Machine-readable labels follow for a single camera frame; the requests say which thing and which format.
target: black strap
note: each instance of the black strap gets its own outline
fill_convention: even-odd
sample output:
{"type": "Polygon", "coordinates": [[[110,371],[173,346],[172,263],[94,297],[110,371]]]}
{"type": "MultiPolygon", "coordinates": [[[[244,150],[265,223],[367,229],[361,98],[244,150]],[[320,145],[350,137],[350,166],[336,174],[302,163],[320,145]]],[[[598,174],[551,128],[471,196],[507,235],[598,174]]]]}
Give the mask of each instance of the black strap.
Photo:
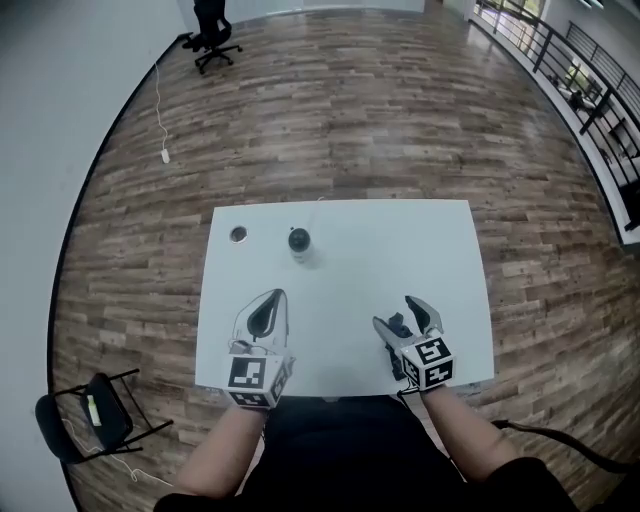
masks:
{"type": "Polygon", "coordinates": [[[582,444],[575,437],[571,437],[569,434],[565,434],[564,432],[560,432],[558,430],[542,427],[529,427],[527,425],[520,425],[519,423],[512,423],[509,420],[496,420],[492,421],[492,423],[501,430],[504,428],[512,428],[514,430],[519,430],[520,432],[539,434],[541,436],[545,436],[558,441],[562,444],[566,444],[574,450],[579,451],[591,462],[600,466],[605,471],[609,471],[610,473],[629,473],[635,466],[635,464],[625,464],[623,462],[616,462],[615,460],[603,457],[602,455],[594,452],[588,446],[582,444]]]}

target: forearm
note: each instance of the forearm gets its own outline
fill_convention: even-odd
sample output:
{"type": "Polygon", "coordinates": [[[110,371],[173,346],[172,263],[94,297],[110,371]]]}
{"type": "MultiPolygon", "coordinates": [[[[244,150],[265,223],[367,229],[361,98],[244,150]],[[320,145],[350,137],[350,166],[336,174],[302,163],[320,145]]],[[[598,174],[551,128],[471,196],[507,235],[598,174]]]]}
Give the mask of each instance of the forearm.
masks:
{"type": "Polygon", "coordinates": [[[178,486],[191,494],[233,496],[255,454],[266,413],[230,407],[178,473],[178,486]]]}
{"type": "Polygon", "coordinates": [[[450,389],[441,387],[420,397],[447,452],[468,480],[486,480],[518,458],[511,441],[450,389]]]}

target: desk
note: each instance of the desk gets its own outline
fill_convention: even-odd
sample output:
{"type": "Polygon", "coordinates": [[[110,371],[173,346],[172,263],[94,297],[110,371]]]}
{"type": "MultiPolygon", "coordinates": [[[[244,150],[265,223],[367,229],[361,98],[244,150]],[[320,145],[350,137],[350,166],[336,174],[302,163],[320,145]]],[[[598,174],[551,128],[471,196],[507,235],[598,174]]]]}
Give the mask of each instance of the desk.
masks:
{"type": "Polygon", "coordinates": [[[389,355],[374,315],[399,311],[418,332],[405,295],[441,317],[457,354],[453,385],[493,377],[491,320],[480,250],[467,201],[362,200],[216,208],[207,246],[196,353],[196,384],[220,387],[220,362],[237,313],[252,299],[283,288],[288,345],[297,358],[285,389],[291,396],[395,393],[389,355]],[[230,241],[238,226],[242,243],[230,241]],[[314,246],[296,263],[287,238],[307,227],[314,246]]]}

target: metal railing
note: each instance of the metal railing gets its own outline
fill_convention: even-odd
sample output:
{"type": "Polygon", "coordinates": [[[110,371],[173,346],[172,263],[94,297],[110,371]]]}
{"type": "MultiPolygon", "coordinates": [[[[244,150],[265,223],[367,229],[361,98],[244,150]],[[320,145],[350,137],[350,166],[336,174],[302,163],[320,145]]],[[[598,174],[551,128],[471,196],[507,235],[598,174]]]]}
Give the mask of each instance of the metal railing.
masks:
{"type": "Polygon", "coordinates": [[[584,55],[589,56],[589,60],[602,71],[609,82],[616,86],[616,89],[629,108],[633,110],[633,113],[640,117],[640,87],[634,82],[633,78],[627,75],[622,66],[572,21],[569,22],[567,39],[584,55]]]}
{"type": "MultiPolygon", "coordinates": [[[[509,0],[476,0],[475,15],[500,33],[541,72],[571,107],[600,151],[630,222],[640,226],[640,122],[607,72],[527,9],[509,0]]],[[[474,21],[480,28],[482,24],[474,21]]]]}

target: black folding chair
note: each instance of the black folding chair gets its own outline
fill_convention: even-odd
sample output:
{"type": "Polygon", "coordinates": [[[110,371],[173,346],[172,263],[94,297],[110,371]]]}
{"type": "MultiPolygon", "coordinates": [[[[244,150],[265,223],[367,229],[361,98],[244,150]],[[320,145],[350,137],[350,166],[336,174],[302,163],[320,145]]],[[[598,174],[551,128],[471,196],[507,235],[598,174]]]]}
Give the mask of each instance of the black folding chair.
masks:
{"type": "Polygon", "coordinates": [[[51,452],[65,464],[79,464],[97,457],[116,453],[139,452],[142,451],[142,447],[131,448],[129,445],[173,424],[173,420],[165,421],[157,427],[152,427],[151,423],[149,423],[149,420],[144,415],[144,412],[142,412],[138,402],[133,398],[129,386],[127,386],[124,380],[124,377],[133,375],[139,371],[140,369],[136,368],[135,370],[114,375],[113,377],[107,377],[104,373],[96,373],[89,384],[58,391],[57,393],[51,393],[40,398],[36,404],[36,419],[38,420],[40,431],[51,452]],[[128,437],[133,431],[133,421],[124,408],[124,405],[122,405],[118,393],[111,384],[111,381],[116,379],[120,379],[135,404],[136,409],[149,427],[147,431],[131,439],[128,439],[128,437]],[[87,455],[82,454],[69,436],[67,429],[64,427],[64,422],[60,416],[56,401],[56,397],[65,394],[73,394],[81,397],[80,405],[89,425],[91,425],[93,432],[102,445],[103,449],[101,451],[87,455]],[[91,420],[87,399],[89,395],[93,396],[96,408],[98,409],[100,426],[95,426],[91,420]]]}

